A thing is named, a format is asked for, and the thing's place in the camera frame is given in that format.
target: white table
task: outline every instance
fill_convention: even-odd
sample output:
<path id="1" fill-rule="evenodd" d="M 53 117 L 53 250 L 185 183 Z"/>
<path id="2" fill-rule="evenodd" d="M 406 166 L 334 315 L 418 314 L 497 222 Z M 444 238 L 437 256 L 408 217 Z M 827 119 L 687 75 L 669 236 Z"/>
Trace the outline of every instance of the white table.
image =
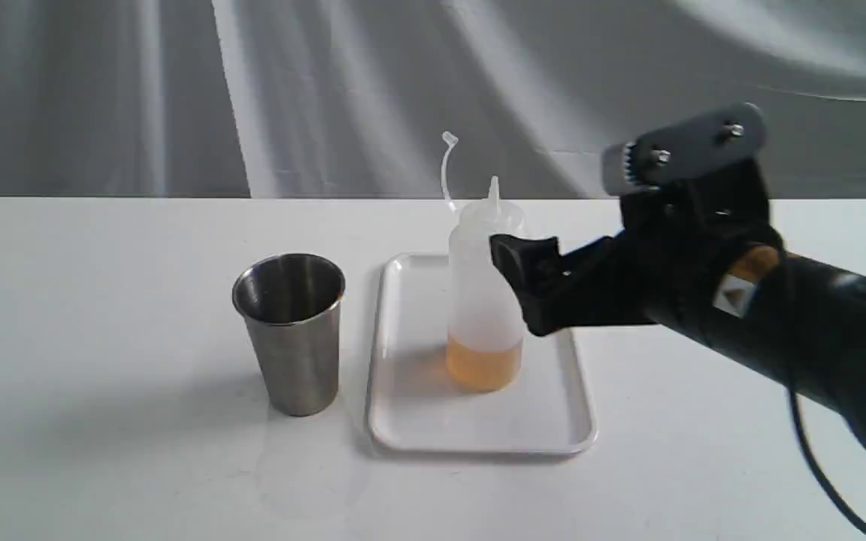
<path id="1" fill-rule="evenodd" d="M 612 201 L 525 202 L 579 246 Z M 781 201 L 790 249 L 866 274 L 866 201 Z M 860 539 L 779 385 L 664 328 L 581 330 L 598 442 L 556 464 L 423 462 L 363 434 L 378 270 L 444 251 L 437 201 L 0 199 L 0 539 Z M 347 275 L 341 396 L 268 410 L 230 287 L 268 254 Z M 866 518 L 866 452 L 807 405 Z"/>

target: black cable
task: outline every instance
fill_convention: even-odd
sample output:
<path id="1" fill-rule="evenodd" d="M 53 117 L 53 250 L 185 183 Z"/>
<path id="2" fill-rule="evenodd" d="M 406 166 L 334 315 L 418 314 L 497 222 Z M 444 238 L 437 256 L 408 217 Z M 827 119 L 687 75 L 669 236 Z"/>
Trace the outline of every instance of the black cable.
<path id="1" fill-rule="evenodd" d="M 798 323 L 801 320 L 800 316 L 797 314 L 794 274 L 791 273 L 790 267 L 787 265 L 787 250 L 784 249 L 784 246 L 779 246 L 777 247 L 777 251 L 779 251 L 780 254 L 780 270 L 784 273 L 784 286 L 786 290 L 785 301 L 787 304 L 786 312 L 790 319 L 787 328 L 791 331 L 791 344 L 795 346 L 790 350 L 793 354 L 801 354 L 803 353 L 803 350 L 801 350 L 800 347 L 801 340 L 800 333 L 798 333 Z M 801 456 L 804 456 L 804 462 L 807 462 L 807 468 L 810 469 L 816 482 L 821 485 L 821 489 L 828 495 L 828 499 L 831 500 L 831 503 L 833 503 L 835 507 L 837 507 L 837 510 L 840 511 L 841 515 L 843 515 L 853 527 L 856 527 L 857 530 L 860 530 L 861 533 L 866 535 L 866 521 L 857 516 L 857 513 L 855 513 L 851 506 L 849 506 L 849 504 L 844 500 L 844 497 L 841 497 L 837 492 L 837 489 L 835 489 L 831 484 L 831 480 L 824 474 L 824 470 L 821 470 L 820 464 L 817 463 L 814 451 L 811 451 L 810 442 L 807 439 L 807 431 L 804 430 L 804 419 L 801 418 L 801 402 L 797 396 L 797 373 L 794 369 L 794 363 L 791 362 L 790 359 L 788 359 L 787 362 L 786 386 L 787 401 L 791 411 L 791 420 L 794 422 L 794 432 L 797 434 L 798 446 L 801 448 Z"/>

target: translucent plastic bottle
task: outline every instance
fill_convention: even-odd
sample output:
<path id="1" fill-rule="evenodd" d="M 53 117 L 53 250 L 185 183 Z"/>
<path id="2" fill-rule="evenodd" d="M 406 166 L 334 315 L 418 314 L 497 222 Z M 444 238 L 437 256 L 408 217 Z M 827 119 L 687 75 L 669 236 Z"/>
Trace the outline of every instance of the translucent plastic bottle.
<path id="1" fill-rule="evenodd" d="M 447 370 L 475 391 L 505 387 L 519 372 L 523 325 L 519 304 L 490 258 L 491 235 L 526 237 L 522 209 L 501 201 L 496 177 L 490 195 L 460 213 L 450 234 L 450 325 Z"/>

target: tray rim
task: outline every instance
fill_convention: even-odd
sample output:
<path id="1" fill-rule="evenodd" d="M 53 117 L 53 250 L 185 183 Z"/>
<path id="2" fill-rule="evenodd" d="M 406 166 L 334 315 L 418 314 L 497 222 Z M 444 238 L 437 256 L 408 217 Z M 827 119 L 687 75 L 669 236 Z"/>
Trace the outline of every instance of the tray rim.
<path id="1" fill-rule="evenodd" d="M 392 272 L 395 264 L 407 258 L 436 258 L 447 260 L 447 266 L 450 263 L 450 256 L 442 252 L 402 252 L 389 258 L 381 268 L 379 287 L 376 292 L 376 315 L 374 320 L 374 336 L 372 336 L 372 345 L 370 351 L 370 370 L 367 376 L 367 394 L 365 394 L 365 411 L 364 422 L 367 427 L 367 434 L 375 446 L 385 449 L 388 452 L 403 452 L 410 455 L 467 455 L 467 456 L 535 456 L 536 458 L 570 458 L 571 456 L 579 455 L 581 452 L 590 449 L 598 438 L 599 422 L 595 414 L 594 398 L 590 389 L 590 376 L 587 366 L 580 359 L 580 350 L 577 347 L 577 335 L 574 329 L 563 329 L 558 334 L 561 334 L 558 339 L 567 340 L 571 350 L 574 353 L 574 363 L 577 366 L 577 374 L 580 378 L 580 390 L 582 400 L 586 407 L 583 408 L 583 413 L 587 415 L 590 421 L 590 431 L 584 435 L 580 441 L 564 446 L 557 446 L 551 449 L 430 449 L 422 446 L 405 446 L 389 441 L 383 436 L 383 432 L 377 427 L 376 414 L 374 411 L 374 376 L 376 369 L 376 357 L 380 350 L 380 330 L 383 321 L 382 305 L 383 299 L 386 297 L 388 284 L 388 275 Z"/>

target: cup rim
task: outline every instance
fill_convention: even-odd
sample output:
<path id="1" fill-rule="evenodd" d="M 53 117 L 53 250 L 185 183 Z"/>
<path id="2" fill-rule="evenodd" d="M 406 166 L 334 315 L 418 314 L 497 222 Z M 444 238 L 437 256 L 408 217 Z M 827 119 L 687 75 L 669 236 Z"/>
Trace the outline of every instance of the cup rim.
<path id="1" fill-rule="evenodd" d="M 252 271 L 254 271 L 256 267 L 261 266 L 261 264 L 268 263 L 269 261 L 273 261 L 275 259 L 281 259 L 282 257 L 287 257 L 287 256 L 291 256 L 291 255 L 292 256 L 299 255 L 299 256 L 303 256 L 303 257 L 311 257 L 313 259 L 316 259 L 316 260 L 322 261 L 323 263 L 326 263 L 329 267 L 332 267 L 333 271 L 336 271 L 336 274 L 339 275 L 339 277 L 340 277 L 340 291 L 337 292 L 337 294 L 336 294 L 336 301 L 333 301 L 332 304 L 330 304 L 326 308 L 323 308 L 319 312 L 316 312 L 316 314 L 309 316 L 309 318 L 298 319 L 298 321 L 295 321 L 295 322 L 285 322 L 285 323 L 264 322 L 264 321 L 262 321 L 262 319 L 253 318 L 253 316 L 251 316 L 250 314 L 245 313 L 243 311 L 243 307 L 240 306 L 240 304 L 238 303 L 238 301 L 236 299 L 236 291 L 238 290 L 238 287 L 240 287 L 240 284 L 243 283 L 243 281 L 246 280 L 247 277 L 250 277 L 250 274 L 252 273 Z M 346 292 L 347 292 L 347 277 L 346 277 L 346 275 L 343 274 L 343 270 L 341 270 L 339 264 L 335 264 L 335 263 L 333 263 L 333 261 L 326 259 L 326 257 L 322 257 L 321 255 L 316 255 L 315 253 L 288 252 L 288 253 L 280 253 L 280 254 L 276 254 L 276 255 L 271 255 L 267 258 L 258 260 L 258 261 L 256 261 L 256 263 L 253 263 L 249 267 L 247 267 L 247 269 L 244 270 L 243 273 L 241 273 L 238 278 L 236 278 L 236 281 L 233 282 L 233 291 L 232 291 L 231 297 L 232 297 L 234 308 L 236 308 L 236 311 L 238 312 L 238 314 L 240 314 L 240 316 L 243 316 L 243 319 L 248 319 L 248 321 L 251 321 L 251 322 L 257 322 L 257 323 L 259 323 L 259 325 L 271 326 L 271 328 L 289 328 L 289 326 L 300 325 L 300 323 L 312 322 L 314 319 L 320 318 L 320 316 L 323 316 L 323 315 L 329 313 L 330 311 L 333 311 L 333 309 L 336 308 L 336 306 L 338 304 L 340 304 L 340 301 L 343 300 L 343 296 L 344 296 L 344 294 L 346 294 Z"/>

